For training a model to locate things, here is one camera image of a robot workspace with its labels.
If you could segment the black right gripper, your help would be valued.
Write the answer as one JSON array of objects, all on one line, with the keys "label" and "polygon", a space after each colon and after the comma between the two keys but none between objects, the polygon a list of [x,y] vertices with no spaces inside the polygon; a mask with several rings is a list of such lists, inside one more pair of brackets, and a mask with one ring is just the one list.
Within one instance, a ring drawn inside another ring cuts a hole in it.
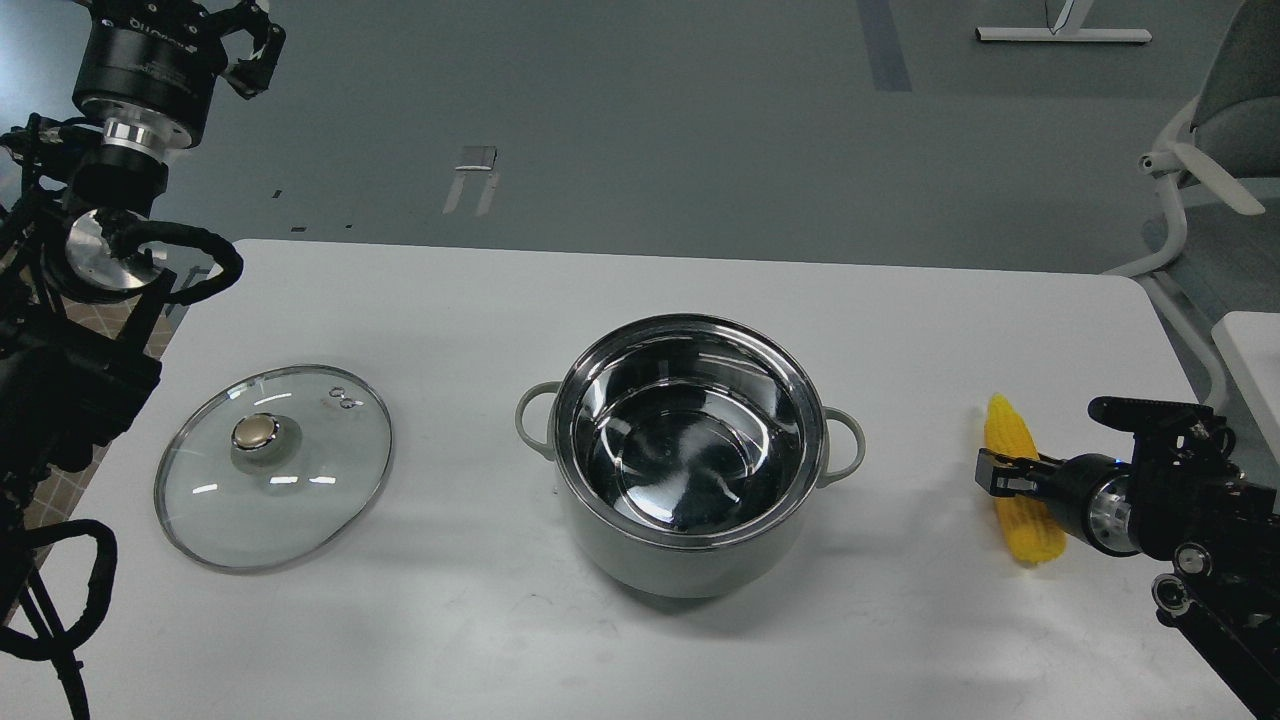
[{"label": "black right gripper", "polygon": [[978,450],[978,486],[987,495],[1041,498],[1064,532],[1107,556],[1137,553],[1130,483],[1130,465],[1107,455],[1064,461]]}]

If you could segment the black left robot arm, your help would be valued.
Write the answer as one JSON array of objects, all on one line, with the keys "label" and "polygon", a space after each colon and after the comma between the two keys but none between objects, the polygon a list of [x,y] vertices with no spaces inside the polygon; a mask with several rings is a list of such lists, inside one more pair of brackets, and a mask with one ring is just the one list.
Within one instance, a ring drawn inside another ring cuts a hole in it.
[{"label": "black left robot arm", "polygon": [[219,81],[264,94],[285,31],[260,1],[90,1],[76,114],[3,135],[19,195],[3,209],[3,530],[52,468],[78,471],[159,382],[163,309],[229,290],[243,261],[205,228],[154,219],[174,152],[204,140]]}]

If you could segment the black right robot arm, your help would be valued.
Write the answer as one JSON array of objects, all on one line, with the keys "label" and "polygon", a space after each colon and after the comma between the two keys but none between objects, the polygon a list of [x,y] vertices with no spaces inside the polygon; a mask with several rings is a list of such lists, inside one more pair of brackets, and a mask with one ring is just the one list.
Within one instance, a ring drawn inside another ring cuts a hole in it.
[{"label": "black right robot arm", "polygon": [[1024,564],[1059,557],[1068,537],[1110,557],[1171,565],[1151,593],[1174,628],[1257,717],[1277,716],[1277,492],[1231,461],[1235,434],[1198,404],[1102,396],[1089,418],[1132,436],[1129,460],[1041,454],[1002,395],[987,405],[975,483]]}]

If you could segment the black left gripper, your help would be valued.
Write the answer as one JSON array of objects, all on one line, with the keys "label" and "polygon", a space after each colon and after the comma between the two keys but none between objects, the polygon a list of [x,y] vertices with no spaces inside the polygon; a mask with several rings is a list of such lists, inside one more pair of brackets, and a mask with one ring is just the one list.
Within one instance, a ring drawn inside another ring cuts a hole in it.
[{"label": "black left gripper", "polygon": [[[216,78],[242,99],[264,94],[285,31],[260,1],[214,12],[197,1],[90,1],[93,22],[72,101],[84,115],[137,117],[168,136],[170,147],[204,140]],[[248,56],[232,60],[223,40],[244,32]]]}]

